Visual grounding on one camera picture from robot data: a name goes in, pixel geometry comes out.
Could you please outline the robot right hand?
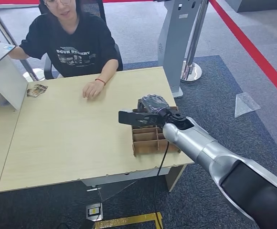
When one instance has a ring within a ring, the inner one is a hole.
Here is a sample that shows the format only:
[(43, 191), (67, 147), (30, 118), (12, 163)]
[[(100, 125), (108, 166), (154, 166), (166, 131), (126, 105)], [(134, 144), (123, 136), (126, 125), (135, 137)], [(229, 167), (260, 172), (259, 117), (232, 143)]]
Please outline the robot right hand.
[(170, 105), (160, 95), (148, 94), (138, 101), (139, 112), (157, 114), (163, 108), (170, 109)]

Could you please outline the person's left hand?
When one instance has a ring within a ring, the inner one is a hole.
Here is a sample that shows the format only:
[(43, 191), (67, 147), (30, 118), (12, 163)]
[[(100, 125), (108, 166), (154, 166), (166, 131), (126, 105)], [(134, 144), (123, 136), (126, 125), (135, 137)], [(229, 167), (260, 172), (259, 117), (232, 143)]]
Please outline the person's left hand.
[(105, 84), (102, 81), (96, 79), (93, 82), (89, 82), (83, 89), (83, 97), (92, 99), (101, 93)]

